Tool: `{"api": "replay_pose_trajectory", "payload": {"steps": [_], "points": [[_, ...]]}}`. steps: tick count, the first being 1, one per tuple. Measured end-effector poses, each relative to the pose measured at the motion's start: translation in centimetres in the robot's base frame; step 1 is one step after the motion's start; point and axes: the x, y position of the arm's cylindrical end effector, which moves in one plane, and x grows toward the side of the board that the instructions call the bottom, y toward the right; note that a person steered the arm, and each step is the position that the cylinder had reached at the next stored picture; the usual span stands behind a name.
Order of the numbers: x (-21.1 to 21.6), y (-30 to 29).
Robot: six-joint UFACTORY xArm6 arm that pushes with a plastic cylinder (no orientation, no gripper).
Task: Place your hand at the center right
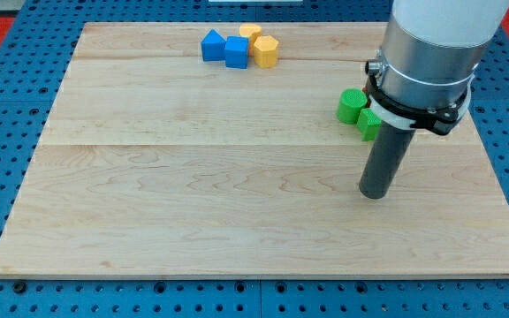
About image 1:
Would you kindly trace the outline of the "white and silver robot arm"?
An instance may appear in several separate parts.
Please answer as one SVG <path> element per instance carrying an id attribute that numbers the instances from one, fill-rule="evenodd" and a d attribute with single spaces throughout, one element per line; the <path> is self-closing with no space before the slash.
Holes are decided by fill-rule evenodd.
<path id="1" fill-rule="evenodd" d="M 366 93 L 381 124 L 359 189 L 383 198 L 418 130 L 445 136 L 466 114 L 475 70 L 509 0 L 395 0 Z"/>

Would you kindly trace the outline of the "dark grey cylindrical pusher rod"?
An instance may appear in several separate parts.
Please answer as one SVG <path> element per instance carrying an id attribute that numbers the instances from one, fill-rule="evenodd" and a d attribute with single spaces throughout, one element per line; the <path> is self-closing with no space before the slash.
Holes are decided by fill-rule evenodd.
<path id="1" fill-rule="evenodd" d="M 376 200 L 388 193 L 414 134 L 415 130 L 381 123 L 359 183 L 364 196 Z"/>

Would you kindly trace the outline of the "black and white mounting flange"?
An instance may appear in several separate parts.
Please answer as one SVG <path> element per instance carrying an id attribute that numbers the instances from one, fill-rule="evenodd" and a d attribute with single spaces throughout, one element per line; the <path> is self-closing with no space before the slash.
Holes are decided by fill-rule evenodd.
<path id="1" fill-rule="evenodd" d="M 366 93 L 370 109 L 382 121 L 400 130 L 424 129 L 445 136 L 460 122 L 468 111 L 472 91 L 470 84 L 456 102 L 442 109 L 418 109 L 406 106 L 388 96 L 376 83 L 376 77 L 369 75 Z"/>

